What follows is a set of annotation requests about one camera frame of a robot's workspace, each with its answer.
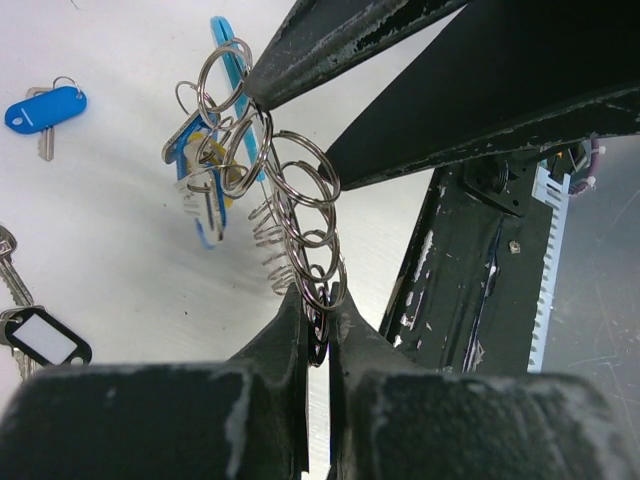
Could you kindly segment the keyring holder with blue handle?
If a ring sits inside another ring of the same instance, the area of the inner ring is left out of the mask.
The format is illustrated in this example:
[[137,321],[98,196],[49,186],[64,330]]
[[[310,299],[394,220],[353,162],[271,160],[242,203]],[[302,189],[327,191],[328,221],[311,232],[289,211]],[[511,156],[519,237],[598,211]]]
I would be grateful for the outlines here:
[[[269,270],[272,291],[284,295],[295,286],[308,324],[308,361],[320,366],[329,349],[330,312],[347,292],[346,266],[340,251],[335,203],[341,184],[325,153],[305,136],[276,131],[269,111],[245,93],[245,80],[254,66],[249,45],[237,37],[222,16],[210,20],[215,42],[194,81],[181,80],[175,88],[189,88],[195,107],[166,141],[161,158],[176,169],[176,189],[183,204],[183,154],[188,136],[203,131],[226,150],[222,165],[246,167],[235,179],[222,174],[222,191],[234,202],[258,185],[262,202],[248,216],[257,247],[270,252],[263,264]],[[204,216],[192,216],[201,245],[221,243],[230,208],[207,205]]]

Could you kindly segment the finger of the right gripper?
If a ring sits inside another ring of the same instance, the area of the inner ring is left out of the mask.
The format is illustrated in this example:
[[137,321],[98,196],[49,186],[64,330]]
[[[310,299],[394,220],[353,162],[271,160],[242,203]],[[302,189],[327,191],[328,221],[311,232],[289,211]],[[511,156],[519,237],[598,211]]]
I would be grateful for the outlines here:
[[263,110],[279,106],[466,6],[461,0],[297,1],[246,77]]
[[639,131],[635,1],[473,1],[327,150],[346,190]]

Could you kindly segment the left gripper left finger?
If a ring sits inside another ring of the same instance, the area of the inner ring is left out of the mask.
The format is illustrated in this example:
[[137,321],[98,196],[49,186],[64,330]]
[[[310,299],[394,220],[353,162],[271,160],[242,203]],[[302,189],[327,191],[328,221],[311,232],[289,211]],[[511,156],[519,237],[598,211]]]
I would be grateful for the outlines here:
[[5,479],[298,479],[308,323],[295,288],[223,362],[43,370],[1,420]]

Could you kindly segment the black tagged key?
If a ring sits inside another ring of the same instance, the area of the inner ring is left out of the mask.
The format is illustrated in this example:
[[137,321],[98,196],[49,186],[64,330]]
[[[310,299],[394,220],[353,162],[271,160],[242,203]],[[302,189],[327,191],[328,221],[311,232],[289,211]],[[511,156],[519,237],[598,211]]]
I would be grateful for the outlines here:
[[34,301],[13,265],[17,246],[15,236],[2,227],[1,279],[15,306],[1,311],[1,344],[10,348],[21,379],[43,367],[90,364],[89,343]]

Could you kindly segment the blue tagged key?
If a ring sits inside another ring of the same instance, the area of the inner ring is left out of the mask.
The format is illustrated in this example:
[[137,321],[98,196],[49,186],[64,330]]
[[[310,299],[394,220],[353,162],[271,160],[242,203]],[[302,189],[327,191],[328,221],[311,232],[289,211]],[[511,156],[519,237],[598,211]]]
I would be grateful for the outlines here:
[[4,114],[5,125],[15,133],[39,133],[38,155],[50,162],[55,156],[55,127],[81,115],[88,97],[69,76],[58,76],[50,86],[31,87],[24,100],[10,105]]

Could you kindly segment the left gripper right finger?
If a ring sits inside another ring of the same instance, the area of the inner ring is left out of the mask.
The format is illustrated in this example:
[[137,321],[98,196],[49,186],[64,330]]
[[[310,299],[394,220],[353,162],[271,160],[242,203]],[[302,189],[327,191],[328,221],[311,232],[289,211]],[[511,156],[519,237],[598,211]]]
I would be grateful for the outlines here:
[[605,397],[579,377],[444,373],[346,297],[327,317],[332,479],[635,479]]

